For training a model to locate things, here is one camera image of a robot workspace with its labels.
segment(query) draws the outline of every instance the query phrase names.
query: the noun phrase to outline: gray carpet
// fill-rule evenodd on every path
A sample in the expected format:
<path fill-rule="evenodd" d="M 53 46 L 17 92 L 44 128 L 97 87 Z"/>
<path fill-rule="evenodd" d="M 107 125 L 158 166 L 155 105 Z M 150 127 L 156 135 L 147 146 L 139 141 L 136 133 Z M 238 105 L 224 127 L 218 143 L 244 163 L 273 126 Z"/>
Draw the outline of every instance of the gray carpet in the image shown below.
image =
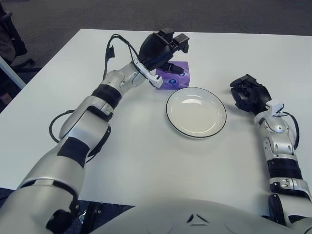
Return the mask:
<path fill-rule="evenodd" d="M 29 53 L 43 66 L 80 29 L 312 36 L 311 0 L 6 0 Z"/>

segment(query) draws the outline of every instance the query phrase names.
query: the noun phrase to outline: white plate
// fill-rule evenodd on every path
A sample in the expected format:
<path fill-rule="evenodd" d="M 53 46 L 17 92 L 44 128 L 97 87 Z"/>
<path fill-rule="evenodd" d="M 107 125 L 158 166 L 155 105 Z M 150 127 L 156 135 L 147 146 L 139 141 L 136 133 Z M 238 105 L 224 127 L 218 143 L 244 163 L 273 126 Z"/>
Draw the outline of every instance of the white plate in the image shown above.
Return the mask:
<path fill-rule="evenodd" d="M 226 111 L 220 99 L 196 87 L 174 92 L 167 101 L 166 112 L 179 132 L 195 138 L 217 134 L 226 122 Z"/>

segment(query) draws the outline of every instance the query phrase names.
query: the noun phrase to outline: robotic arm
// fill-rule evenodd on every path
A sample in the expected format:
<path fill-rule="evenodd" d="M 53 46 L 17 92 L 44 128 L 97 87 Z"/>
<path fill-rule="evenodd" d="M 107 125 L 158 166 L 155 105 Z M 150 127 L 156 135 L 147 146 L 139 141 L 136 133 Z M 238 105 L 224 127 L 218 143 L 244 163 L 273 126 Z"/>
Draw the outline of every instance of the robotic arm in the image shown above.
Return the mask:
<path fill-rule="evenodd" d="M 123 95 L 146 79 L 155 87 L 162 78 L 150 71 L 165 67 L 173 53 L 188 51 L 189 38 L 159 31 L 144 41 L 139 57 L 106 75 L 97 89 L 66 120 L 56 147 L 44 155 L 0 210 L 0 233 L 63 233 L 77 217 L 85 161 L 98 153 L 109 137 L 109 120 Z"/>
<path fill-rule="evenodd" d="M 266 87 L 250 75 L 233 81 L 231 87 L 235 105 L 241 110 L 253 112 L 254 122 L 259 127 L 270 173 L 270 190 L 273 192 L 269 197 L 269 219 L 306 233 L 312 228 L 312 198 L 295 153 L 299 143 L 299 127 L 295 118 L 282 112 L 284 104 L 272 100 Z M 294 120 L 294 142 L 291 141 L 290 128 L 282 119 L 283 116 L 290 116 Z"/>

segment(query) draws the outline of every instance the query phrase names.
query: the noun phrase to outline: black cable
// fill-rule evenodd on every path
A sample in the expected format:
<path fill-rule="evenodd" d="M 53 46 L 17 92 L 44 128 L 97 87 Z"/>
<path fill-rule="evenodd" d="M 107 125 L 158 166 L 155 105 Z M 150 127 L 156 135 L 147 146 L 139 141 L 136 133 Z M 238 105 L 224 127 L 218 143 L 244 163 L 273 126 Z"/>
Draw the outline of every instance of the black cable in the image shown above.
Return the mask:
<path fill-rule="evenodd" d="M 70 113 L 72 113 L 72 112 L 74 112 L 74 110 L 66 111 L 66 112 L 64 112 L 64 113 L 62 113 L 62 114 L 56 116 L 56 117 L 51 121 L 50 126 L 49 126 L 49 134 L 50 134 L 51 138 L 53 139 L 53 141 L 55 141 L 56 143 L 58 143 L 59 140 L 53 135 L 53 132 L 52 132 L 52 127 L 53 127 L 54 122 L 55 122 L 58 118 L 60 118 L 60 117 L 62 117 L 62 116 L 64 116 L 64 115 L 70 114 Z"/>
<path fill-rule="evenodd" d="M 294 127 L 296 129 L 296 140 L 294 141 L 293 148 L 297 149 L 297 147 L 299 145 L 299 125 L 298 125 L 298 122 L 297 122 L 296 118 L 293 115 L 291 115 L 290 113 L 285 112 L 285 111 L 283 111 L 283 113 L 286 114 L 285 116 L 290 116 L 293 120 Z"/>
<path fill-rule="evenodd" d="M 118 38 L 119 40 L 121 40 L 122 42 L 124 42 L 128 48 L 129 48 L 129 51 L 130 51 L 130 56 L 131 56 L 131 60 L 132 60 L 132 63 L 133 65 L 135 66 L 135 68 L 137 69 L 137 71 L 142 75 L 144 76 L 140 69 L 135 65 L 134 63 L 134 59 L 133 59 L 133 55 L 132 55 L 132 51 L 134 52 L 134 54 L 136 55 L 136 57 L 138 58 L 138 53 L 136 52 L 136 50 L 134 49 L 134 47 L 121 35 L 119 34 L 113 34 L 111 36 L 111 38 L 109 39 L 108 43 L 107 43 L 107 46 L 106 46 L 106 51 L 105 51 L 105 68 L 104 68 L 104 75 L 103 75 L 103 80 L 105 79 L 106 75 L 107 75 L 107 63 L 108 63 L 108 53 L 109 53 L 109 50 L 110 50 L 110 44 L 111 44 L 111 41 L 115 38 Z"/>
<path fill-rule="evenodd" d="M 90 162 L 95 156 L 97 155 L 97 153 L 95 155 L 93 155 L 91 158 L 89 158 L 86 163 Z"/>

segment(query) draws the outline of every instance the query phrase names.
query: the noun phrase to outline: robot forearm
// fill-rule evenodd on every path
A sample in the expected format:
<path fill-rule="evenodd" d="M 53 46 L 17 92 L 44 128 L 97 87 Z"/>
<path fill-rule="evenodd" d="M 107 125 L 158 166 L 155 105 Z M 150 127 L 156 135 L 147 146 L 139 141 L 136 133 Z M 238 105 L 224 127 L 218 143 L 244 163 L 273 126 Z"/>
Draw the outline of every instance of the robot forearm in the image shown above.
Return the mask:
<path fill-rule="evenodd" d="M 61 128 L 57 146 L 38 161 L 0 209 L 0 233 L 63 233 L 70 226 L 79 210 L 86 159 L 107 140 L 108 122 L 123 95 L 146 79 L 160 87 L 162 78 L 149 70 L 167 63 L 177 50 L 187 53 L 189 38 L 184 34 L 173 38 L 173 34 L 159 31 L 148 36 L 139 58 L 108 73 L 75 109 Z"/>
<path fill-rule="evenodd" d="M 269 197 L 270 220 L 297 230 L 299 222 L 306 222 L 304 218 L 311 224 L 312 198 L 295 153 L 298 141 L 292 143 L 290 128 L 282 119 L 284 104 L 271 100 L 267 89 L 249 75 L 235 80 L 231 87 L 236 106 L 253 112 L 254 122 L 259 126 L 270 174 L 270 190 L 274 193 Z M 311 225 L 304 224 L 304 227 L 306 229 L 302 230 L 306 231 Z"/>

